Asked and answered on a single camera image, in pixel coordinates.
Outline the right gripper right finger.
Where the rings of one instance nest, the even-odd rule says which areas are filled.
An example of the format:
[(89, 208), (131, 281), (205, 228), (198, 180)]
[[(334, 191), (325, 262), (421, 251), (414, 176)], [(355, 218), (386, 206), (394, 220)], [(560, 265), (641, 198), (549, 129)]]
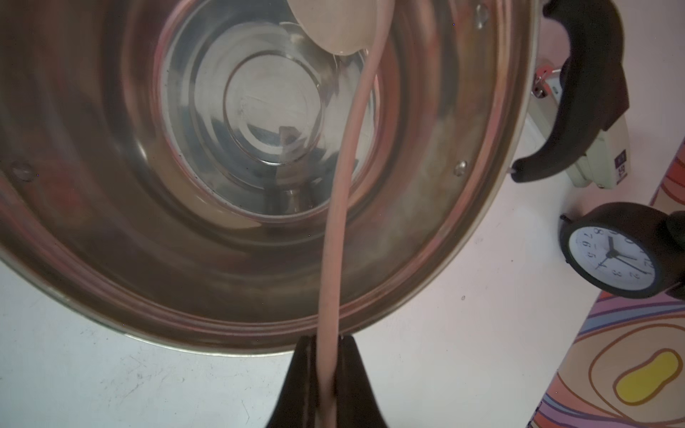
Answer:
[(371, 387), (360, 350), (351, 335), (341, 336), (335, 371), (337, 426), (387, 428)]

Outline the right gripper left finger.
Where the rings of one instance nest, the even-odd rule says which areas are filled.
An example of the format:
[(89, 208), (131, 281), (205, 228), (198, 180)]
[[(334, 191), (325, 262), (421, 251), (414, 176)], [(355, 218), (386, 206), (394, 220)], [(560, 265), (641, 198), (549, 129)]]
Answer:
[(267, 428), (314, 428), (318, 414), (316, 337), (304, 336), (294, 354)]

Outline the stainless steel pot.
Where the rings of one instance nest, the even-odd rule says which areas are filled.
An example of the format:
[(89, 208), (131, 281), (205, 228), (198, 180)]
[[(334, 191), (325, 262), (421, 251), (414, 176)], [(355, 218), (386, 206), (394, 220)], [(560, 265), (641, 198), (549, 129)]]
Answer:
[[(506, 177), (578, 156), (624, 74), (611, 1), (399, 1), (360, 133), (340, 329), (409, 301)], [(528, 116), (537, 61), (567, 117)], [(1, 259), (115, 331), (202, 353), (289, 351), (317, 326), (326, 214), (364, 52), (285, 1), (5, 1)]]

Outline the cream plastic ladle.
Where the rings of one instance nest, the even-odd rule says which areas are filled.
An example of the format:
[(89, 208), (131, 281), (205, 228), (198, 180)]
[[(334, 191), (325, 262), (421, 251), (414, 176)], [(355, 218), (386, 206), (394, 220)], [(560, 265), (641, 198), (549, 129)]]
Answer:
[(335, 369), (344, 259), (344, 235), (356, 151), (367, 104), (374, 89), (394, 17), (394, 1), (290, 1), (295, 19), (306, 35), (333, 55), (367, 52), (336, 161), (326, 219), (319, 289), (316, 337), (317, 410), (320, 427), (336, 427)]

